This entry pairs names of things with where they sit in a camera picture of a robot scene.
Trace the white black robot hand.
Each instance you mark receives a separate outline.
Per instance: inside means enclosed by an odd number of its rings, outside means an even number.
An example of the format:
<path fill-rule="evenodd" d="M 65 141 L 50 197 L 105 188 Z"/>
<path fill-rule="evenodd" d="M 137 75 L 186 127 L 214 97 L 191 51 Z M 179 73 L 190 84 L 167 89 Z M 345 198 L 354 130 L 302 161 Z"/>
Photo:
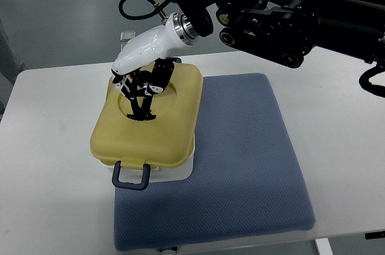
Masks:
<path fill-rule="evenodd" d="M 172 62 L 167 58 L 170 52 L 188 49 L 196 43 L 197 37 L 197 31 L 182 12 L 169 15 L 165 25 L 154 27 L 127 42 L 112 65 L 112 83 L 128 99 L 129 74 L 156 61 L 160 68 L 152 71 L 148 90 L 154 95 L 162 93 L 173 73 L 173 66 L 167 66 Z"/>

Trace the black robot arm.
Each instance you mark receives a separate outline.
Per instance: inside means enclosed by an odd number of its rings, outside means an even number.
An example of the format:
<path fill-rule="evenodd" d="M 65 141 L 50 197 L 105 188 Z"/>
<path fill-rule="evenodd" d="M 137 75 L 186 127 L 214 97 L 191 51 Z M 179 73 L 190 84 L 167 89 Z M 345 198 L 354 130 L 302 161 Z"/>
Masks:
<path fill-rule="evenodd" d="M 231 48 L 297 68 L 316 46 L 384 66 L 384 0 L 168 0 L 202 37 L 213 32 Z"/>

